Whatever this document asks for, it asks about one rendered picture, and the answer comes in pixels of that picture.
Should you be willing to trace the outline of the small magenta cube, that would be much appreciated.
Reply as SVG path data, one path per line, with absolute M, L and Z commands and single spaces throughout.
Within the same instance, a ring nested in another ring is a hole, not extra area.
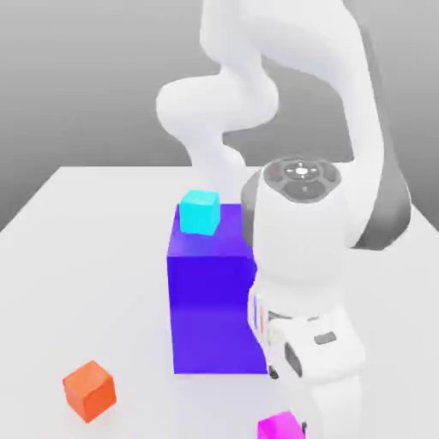
M 280 412 L 258 422 L 256 439 L 305 439 L 305 436 L 291 412 Z

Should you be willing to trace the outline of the small cyan cube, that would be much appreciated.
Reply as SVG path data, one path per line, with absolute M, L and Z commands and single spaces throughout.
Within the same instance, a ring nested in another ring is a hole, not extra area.
M 179 203 L 180 231 L 212 236 L 220 223 L 220 194 L 192 189 Z

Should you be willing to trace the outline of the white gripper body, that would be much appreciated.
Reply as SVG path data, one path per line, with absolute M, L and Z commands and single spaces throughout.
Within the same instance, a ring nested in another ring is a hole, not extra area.
M 359 372 L 328 382 L 286 379 L 289 409 L 306 439 L 359 439 L 363 391 Z

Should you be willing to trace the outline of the small orange cube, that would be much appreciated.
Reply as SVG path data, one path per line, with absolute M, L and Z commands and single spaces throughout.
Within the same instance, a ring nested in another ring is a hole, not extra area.
M 89 361 L 63 379 L 69 406 L 90 423 L 117 402 L 113 376 L 95 361 Z

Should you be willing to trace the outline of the large blue box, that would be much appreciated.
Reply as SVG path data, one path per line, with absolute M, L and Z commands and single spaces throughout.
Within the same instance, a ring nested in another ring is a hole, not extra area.
M 222 205 L 212 236 L 181 232 L 175 217 L 166 263 L 175 373 L 266 374 L 247 323 L 256 265 L 242 237 L 240 205 Z

